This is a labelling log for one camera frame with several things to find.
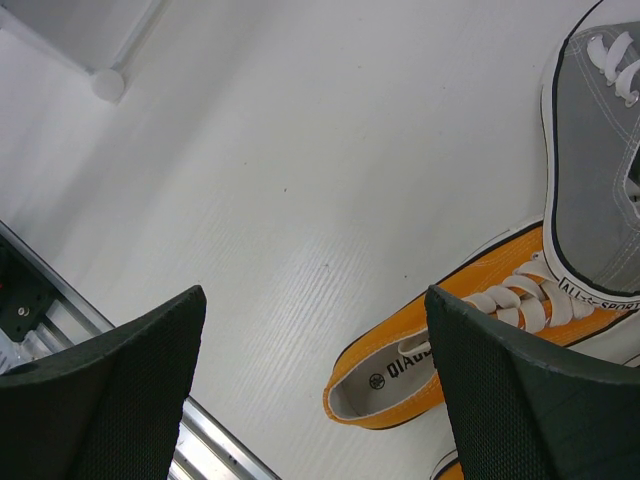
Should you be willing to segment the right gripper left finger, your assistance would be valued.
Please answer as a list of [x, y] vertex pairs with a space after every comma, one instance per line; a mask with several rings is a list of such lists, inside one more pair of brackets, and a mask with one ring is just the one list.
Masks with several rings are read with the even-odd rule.
[[4, 479], [165, 479], [206, 316], [195, 285], [1, 377]]

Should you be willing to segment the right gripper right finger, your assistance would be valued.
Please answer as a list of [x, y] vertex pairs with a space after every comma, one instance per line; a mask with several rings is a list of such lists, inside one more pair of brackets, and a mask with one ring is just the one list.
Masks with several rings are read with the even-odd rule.
[[465, 479], [636, 479], [639, 370], [466, 313], [437, 286], [428, 313], [470, 346], [439, 372]]

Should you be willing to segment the grey sneaker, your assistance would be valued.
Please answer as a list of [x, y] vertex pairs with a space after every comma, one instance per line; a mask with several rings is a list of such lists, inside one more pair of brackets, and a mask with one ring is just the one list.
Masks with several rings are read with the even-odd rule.
[[639, 306], [639, 4], [600, 1], [550, 57], [540, 98], [546, 262], [562, 292]]

